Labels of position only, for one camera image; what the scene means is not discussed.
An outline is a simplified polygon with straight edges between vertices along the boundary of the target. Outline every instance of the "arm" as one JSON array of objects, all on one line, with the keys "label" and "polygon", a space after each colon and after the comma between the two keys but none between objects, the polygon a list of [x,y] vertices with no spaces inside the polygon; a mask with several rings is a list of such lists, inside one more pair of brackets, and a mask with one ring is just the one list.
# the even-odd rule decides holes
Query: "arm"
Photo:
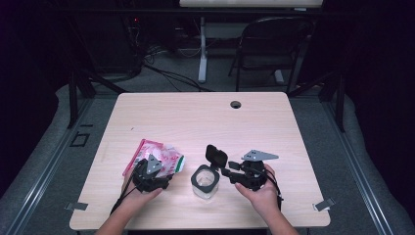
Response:
[{"label": "arm", "polygon": [[[132,169],[125,174],[122,189],[128,182],[128,178],[130,177],[131,173]],[[140,191],[134,188],[135,186],[133,183],[130,183],[128,185],[128,189],[126,190],[126,192],[128,193],[132,190],[131,193],[124,198],[119,207],[104,222],[104,224],[97,231],[97,235],[121,234],[125,225],[131,219],[131,217],[134,216],[135,213],[140,211],[148,202],[154,199],[162,191],[162,188],[158,188],[157,190],[151,193],[142,194]]]},{"label": "arm", "polygon": [[[274,174],[274,170],[268,165],[265,168]],[[240,183],[235,184],[236,189],[248,200],[254,209],[268,225],[273,235],[298,234],[286,217],[280,212],[277,204],[277,190],[268,179],[265,185],[254,192]]]}]

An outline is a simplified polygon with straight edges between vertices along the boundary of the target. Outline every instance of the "dark background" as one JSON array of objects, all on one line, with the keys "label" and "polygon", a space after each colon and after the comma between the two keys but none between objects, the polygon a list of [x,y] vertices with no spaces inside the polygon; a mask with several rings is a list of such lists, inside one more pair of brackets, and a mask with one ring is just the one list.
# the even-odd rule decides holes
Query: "dark background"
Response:
[{"label": "dark background", "polygon": [[[80,3],[70,1],[68,5]],[[153,3],[156,6],[141,7],[158,7],[160,3],[161,7],[177,7],[177,1]],[[89,4],[118,6],[112,0],[89,1]],[[121,18],[92,20],[85,16],[76,19],[73,24],[76,28],[72,28],[60,18],[50,21],[37,7],[32,0],[0,5],[2,195],[50,124],[58,106],[56,90],[68,83],[77,68],[129,72],[138,65],[137,50],[131,48]],[[349,48],[347,44],[353,41],[354,33],[363,27],[367,33],[359,34],[362,37],[357,40],[359,44],[351,47],[352,63],[345,72],[346,94],[355,104],[373,163],[415,221],[415,189],[411,187],[415,173],[410,159],[415,148],[413,8],[409,1],[385,0],[373,4],[331,0],[323,6],[325,12],[362,9],[367,17],[358,23],[332,20],[317,23],[299,81],[309,82],[338,66],[350,55],[345,48]],[[152,35],[151,40],[174,50],[175,39],[166,35],[174,34],[172,26],[177,19],[145,20],[143,25],[162,24],[162,27],[145,27],[147,35]]]}]

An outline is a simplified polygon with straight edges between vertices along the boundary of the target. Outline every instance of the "table top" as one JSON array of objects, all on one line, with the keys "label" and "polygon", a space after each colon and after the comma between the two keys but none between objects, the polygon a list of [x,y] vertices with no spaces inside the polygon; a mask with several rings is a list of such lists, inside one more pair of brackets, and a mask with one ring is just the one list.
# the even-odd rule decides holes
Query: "table top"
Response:
[{"label": "table top", "polygon": [[[240,102],[241,108],[232,108],[233,101]],[[171,144],[186,162],[183,171],[130,220],[127,229],[266,227],[251,203],[224,176],[211,199],[193,192],[190,178],[200,165],[208,165],[208,144],[237,163],[251,149],[278,155],[279,159],[265,163],[276,172],[285,217],[294,227],[330,223],[327,211],[313,208],[323,197],[285,93],[125,93],[115,103],[78,200],[88,207],[73,212],[72,229],[97,229],[108,218],[121,191],[122,172],[142,139]]]},{"label": "table top", "polygon": [[323,0],[180,0],[181,7],[320,8]]}]

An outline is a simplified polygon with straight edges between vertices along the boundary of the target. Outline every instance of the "gray carpet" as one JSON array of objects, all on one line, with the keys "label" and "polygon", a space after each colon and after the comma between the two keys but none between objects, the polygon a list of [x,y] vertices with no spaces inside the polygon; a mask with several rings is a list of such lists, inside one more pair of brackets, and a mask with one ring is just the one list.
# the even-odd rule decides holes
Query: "gray carpet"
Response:
[{"label": "gray carpet", "polygon": [[[233,91],[234,77],[228,77],[231,58],[214,58],[207,64],[207,83],[203,87],[215,91]],[[198,57],[184,58],[180,55],[160,54],[155,57],[154,67],[174,71],[197,79]],[[120,87],[133,92],[175,92],[177,91],[164,77],[147,69],[134,79],[117,83]],[[174,83],[180,91],[197,91],[187,85]],[[85,116],[79,121],[71,135],[89,134],[84,147],[71,147],[69,141],[63,141],[69,131],[69,99],[67,87],[58,92],[60,108],[53,123],[39,142],[36,150],[27,161],[22,172],[0,201],[0,234],[6,234],[14,219],[20,214],[30,188],[37,182],[39,175],[46,168],[57,151],[60,143],[65,148],[58,151],[62,160],[57,163],[53,177],[47,182],[47,188],[37,207],[27,215],[27,221],[21,226],[23,234],[75,234],[69,228],[71,211],[64,209],[68,202],[76,202],[83,182],[92,164],[116,95],[106,87],[95,84],[99,95],[92,101],[79,97],[80,106],[86,104]],[[246,89],[280,90],[284,88]],[[305,95],[291,99],[291,104],[299,124],[311,163],[325,198],[333,198],[337,203],[331,208],[332,222],[324,228],[311,228],[311,234],[378,234],[378,229],[368,211],[366,202],[350,172],[346,161],[346,151],[339,139],[336,127],[331,123],[327,113],[330,104],[321,104],[316,92],[311,90]],[[364,142],[356,122],[353,105],[346,99],[345,128],[347,140],[353,147],[367,176],[380,206],[391,225],[394,234],[415,234],[415,229],[404,209],[395,201],[385,186],[382,177],[373,167],[364,150]],[[93,231],[82,231],[92,234]]]}]

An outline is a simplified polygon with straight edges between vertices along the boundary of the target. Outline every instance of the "black chair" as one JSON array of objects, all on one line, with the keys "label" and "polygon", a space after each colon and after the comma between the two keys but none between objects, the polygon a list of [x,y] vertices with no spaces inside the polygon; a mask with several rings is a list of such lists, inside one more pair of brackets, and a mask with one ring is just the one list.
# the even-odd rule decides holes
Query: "black chair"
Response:
[{"label": "black chair", "polygon": [[239,43],[231,70],[237,68],[236,91],[239,91],[241,69],[244,71],[291,70],[289,91],[300,44],[313,31],[306,18],[262,18],[247,25]]}]

